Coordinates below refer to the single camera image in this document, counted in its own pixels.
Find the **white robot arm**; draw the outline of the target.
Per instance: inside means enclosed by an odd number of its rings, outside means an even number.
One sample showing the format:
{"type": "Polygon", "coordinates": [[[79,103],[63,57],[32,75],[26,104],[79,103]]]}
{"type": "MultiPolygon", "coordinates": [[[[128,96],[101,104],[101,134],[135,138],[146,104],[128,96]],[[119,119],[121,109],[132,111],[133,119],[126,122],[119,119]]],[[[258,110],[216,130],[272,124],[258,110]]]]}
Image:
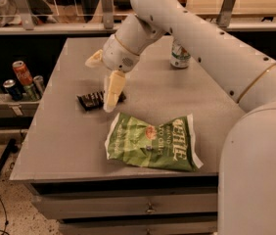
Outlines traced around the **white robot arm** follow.
{"type": "Polygon", "coordinates": [[[112,72],[104,108],[115,108],[143,50],[171,34],[244,111],[224,142],[218,235],[276,235],[276,61],[186,10],[177,0],[130,0],[120,28],[86,62],[112,72]]]}

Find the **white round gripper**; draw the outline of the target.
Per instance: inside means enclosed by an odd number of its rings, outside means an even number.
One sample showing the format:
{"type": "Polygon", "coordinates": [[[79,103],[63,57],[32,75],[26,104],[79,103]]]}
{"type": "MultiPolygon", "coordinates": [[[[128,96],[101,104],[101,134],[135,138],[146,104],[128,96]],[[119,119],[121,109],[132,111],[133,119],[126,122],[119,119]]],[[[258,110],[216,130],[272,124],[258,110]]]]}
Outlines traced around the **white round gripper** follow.
{"type": "Polygon", "coordinates": [[[111,113],[117,104],[125,86],[125,72],[130,72],[139,62],[140,57],[126,50],[116,36],[112,34],[103,46],[85,62],[88,68],[100,67],[103,63],[113,71],[104,80],[104,111],[111,113]]]}

